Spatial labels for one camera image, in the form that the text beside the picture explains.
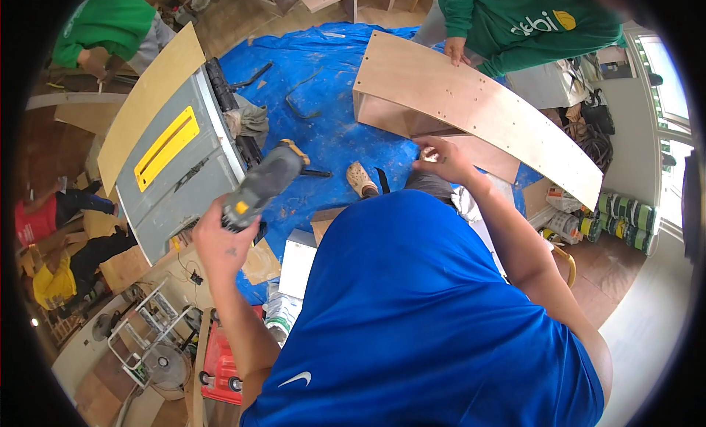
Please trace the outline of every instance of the bright green shirt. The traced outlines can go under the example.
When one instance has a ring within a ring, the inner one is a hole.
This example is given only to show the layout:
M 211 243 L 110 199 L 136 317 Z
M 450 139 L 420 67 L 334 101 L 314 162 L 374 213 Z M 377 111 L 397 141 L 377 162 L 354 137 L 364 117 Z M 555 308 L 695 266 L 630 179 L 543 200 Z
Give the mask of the bright green shirt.
M 490 77 L 578 57 L 621 37 L 618 16 L 596 0 L 439 0 L 448 37 L 486 59 Z
M 132 60 L 155 13 L 145 0 L 84 0 L 61 28 L 52 59 L 75 69 L 83 49 L 101 46 L 109 54 Z

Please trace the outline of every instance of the yellow button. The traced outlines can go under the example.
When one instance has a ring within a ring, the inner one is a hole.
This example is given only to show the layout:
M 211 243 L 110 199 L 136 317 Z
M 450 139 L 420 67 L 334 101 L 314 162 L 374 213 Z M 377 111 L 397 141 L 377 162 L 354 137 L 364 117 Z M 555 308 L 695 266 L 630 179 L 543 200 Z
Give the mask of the yellow button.
M 237 211 L 238 214 L 243 214 L 245 211 L 248 211 L 248 208 L 250 208 L 248 204 L 243 201 L 238 201 L 238 203 L 235 204 L 235 211 Z

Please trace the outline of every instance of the yellow hard hat logo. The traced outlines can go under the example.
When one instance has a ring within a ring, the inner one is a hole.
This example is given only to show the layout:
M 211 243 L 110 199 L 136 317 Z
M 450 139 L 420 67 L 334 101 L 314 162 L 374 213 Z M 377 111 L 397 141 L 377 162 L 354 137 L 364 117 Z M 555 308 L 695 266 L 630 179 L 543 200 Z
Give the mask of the yellow hard hat logo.
M 554 17 L 556 17 L 559 24 L 563 26 L 566 30 L 571 30 L 576 27 L 576 20 L 568 12 L 564 11 L 552 11 Z

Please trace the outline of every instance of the dark green sweatshirt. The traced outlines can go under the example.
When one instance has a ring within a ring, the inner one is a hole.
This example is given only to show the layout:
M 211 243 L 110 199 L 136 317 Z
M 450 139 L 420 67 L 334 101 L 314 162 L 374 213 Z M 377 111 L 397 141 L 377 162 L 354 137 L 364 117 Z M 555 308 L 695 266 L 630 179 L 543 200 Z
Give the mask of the dark green sweatshirt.
M 595 52 L 615 43 L 623 27 L 596 0 L 439 0 L 447 37 L 486 59 L 490 77 Z

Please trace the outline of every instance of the black pants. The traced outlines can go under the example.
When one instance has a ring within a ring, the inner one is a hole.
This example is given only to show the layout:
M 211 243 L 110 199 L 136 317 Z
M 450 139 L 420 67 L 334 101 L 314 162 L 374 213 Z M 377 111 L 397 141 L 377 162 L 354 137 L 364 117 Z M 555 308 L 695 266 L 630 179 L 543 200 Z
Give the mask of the black pants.
M 66 189 L 66 194 L 55 193 L 57 197 L 57 229 L 63 227 L 80 210 L 95 210 L 113 214 L 115 211 L 113 202 L 95 195 L 100 187 L 100 181 L 94 181 L 83 190 Z
M 446 205 L 449 205 L 453 209 L 456 209 L 453 202 L 451 201 L 451 193 L 453 193 L 451 184 L 443 180 L 441 177 L 435 175 L 434 173 L 426 173 L 417 170 L 412 170 L 410 177 L 407 178 L 407 182 L 404 183 L 403 189 L 419 190 L 423 191 L 424 193 L 431 194 L 439 201 L 442 201 L 446 203 Z M 363 192 L 363 199 L 369 199 L 378 195 L 379 194 L 376 191 L 369 189 Z
M 62 306 L 64 310 L 70 314 L 70 308 L 80 303 L 84 295 L 93 289 L 99 280 L 99 277 L 95 275 L 99 264 L 135 245 L 137 245 L 137 240 L 135 240 L 132 230 L 129 230 L 129 234 L 126 235 L 121 229 L 111 236 L 96 237 L 87 241 L 86 246 L 71 257 L 69 268 L 76 281 L 76 295 Z

